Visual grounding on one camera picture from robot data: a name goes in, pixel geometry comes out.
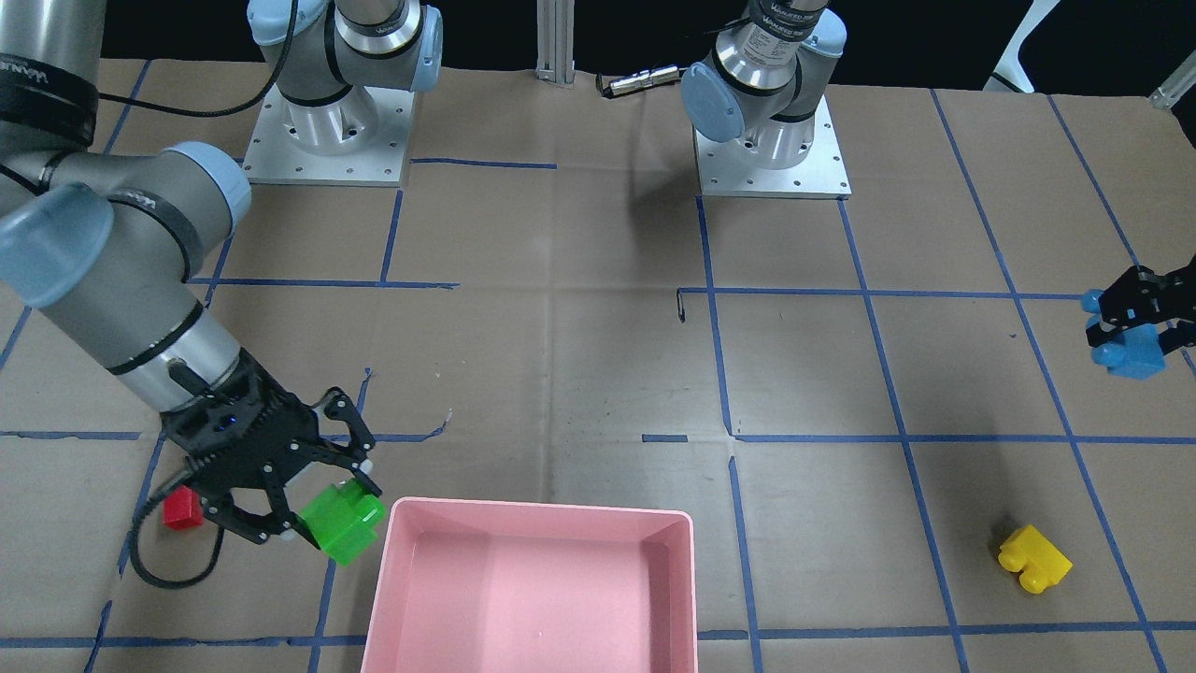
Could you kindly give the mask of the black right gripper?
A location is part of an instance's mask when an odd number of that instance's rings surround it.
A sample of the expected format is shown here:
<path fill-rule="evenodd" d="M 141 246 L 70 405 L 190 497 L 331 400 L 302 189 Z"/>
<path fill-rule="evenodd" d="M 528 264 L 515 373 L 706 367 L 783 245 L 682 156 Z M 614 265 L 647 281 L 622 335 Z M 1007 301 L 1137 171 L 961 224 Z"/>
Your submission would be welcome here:
<path fill-rule="evenodd" d="M 271 536 L 321 542 L 288 506 L 285 485 L 310 464 L 349 470 L 362 492 L 380 498 L 367 453 L 376 443 L 359 410 L 342 388 L 309 406 L 286 391 L 248 350 L 234 357 L 222 383 L 209 384 L 182 357 L 166 365 L 167 378 L 196 399 L 161 416 L 167 439 L 189 454 L 183 479 L 206 500 L 206 518 L 254 544 Z"/>

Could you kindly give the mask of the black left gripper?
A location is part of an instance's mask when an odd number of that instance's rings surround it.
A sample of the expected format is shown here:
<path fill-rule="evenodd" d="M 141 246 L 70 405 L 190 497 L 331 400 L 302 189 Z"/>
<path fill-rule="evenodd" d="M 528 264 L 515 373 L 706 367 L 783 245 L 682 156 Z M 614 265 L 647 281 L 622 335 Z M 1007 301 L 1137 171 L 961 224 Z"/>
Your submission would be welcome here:
<path fill-rule="evenodd" d="M 1157 274 L 1145 265 L 1131 265 L 1105 290 L 1086 294 L 1086 311 L 1096 323 L 1086 328 L 1091 348 L 1100 348 L 1146 324 L 1174 322 L 1159 336 L 1161 351 L 1192 348 L 1195 342 L 1195 265 Z"/>

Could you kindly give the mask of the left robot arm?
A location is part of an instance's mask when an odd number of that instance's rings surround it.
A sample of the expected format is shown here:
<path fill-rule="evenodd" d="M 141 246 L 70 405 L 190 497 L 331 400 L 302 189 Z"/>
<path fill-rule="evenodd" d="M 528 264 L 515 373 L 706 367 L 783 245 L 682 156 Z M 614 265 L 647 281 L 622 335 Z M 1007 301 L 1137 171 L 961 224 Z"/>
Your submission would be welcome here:
<path fill-rule="evenodd" d="M 838 197 L 850 192 L 825 90 L 846 51 L 842 19 L 824 1 L 750 1 L 688 65 L 681 93 L 704 186 L 718 195 Z M 1192 348 L 1192 265 L 1133 265 L 1082 298 L 1097 365 L 1137 366 Z"/>

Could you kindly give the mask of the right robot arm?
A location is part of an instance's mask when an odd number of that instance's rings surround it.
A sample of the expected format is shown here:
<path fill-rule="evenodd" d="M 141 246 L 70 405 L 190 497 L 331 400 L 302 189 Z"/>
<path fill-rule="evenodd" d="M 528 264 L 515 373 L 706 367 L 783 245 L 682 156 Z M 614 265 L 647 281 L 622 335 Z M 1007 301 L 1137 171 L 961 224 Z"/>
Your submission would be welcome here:
<path fill-rule="evenodd" d="M 346 561 L 382 514 L 373 438 L 341 388 L 305 405 L 188 290 L 252 184 L 397 186 L 444 22 L 420 1 L 252 1 L 273 65 L 243 163 L 206 142 L 91 152 L 103 1 L 4 4 L 4 282 L 161 412 L 205 516 Z"/>

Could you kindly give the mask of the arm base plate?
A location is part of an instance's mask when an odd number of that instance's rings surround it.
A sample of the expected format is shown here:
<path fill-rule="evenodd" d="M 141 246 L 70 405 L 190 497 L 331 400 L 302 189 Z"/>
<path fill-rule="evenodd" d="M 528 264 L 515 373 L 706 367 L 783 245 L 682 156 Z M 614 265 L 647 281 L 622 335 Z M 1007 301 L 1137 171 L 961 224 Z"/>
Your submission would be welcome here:
<path fill-rule="evenodd" d="M 825 97 L 812 118 L 765 120 L 730 142 L 692 131 L 692 146 L 704 196 L 846 200 L 853 194 Z"/>
<path fill-rule="evenodd" d="M 242 166 L 254 184 L 403 186 L 415 106 L 402 90 L 355 86 L 304 108 L 271 88 Z"/>

